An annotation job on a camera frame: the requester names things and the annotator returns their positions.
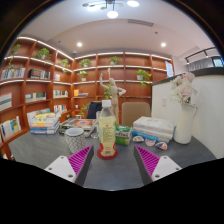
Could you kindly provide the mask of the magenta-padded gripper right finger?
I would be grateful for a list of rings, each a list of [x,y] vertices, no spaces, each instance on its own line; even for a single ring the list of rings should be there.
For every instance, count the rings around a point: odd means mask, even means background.
[[[181,170],[181,167],[167,155],[159,157],[138,145],[134,146],[134,157],[144,185]]]

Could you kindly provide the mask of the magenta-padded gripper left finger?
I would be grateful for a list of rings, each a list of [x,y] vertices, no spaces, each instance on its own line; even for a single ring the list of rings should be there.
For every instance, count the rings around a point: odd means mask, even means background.
[[[93,155],[94,146],[90,145],[68,157],[59,156],[45,170],[82,186],[85,182]]]

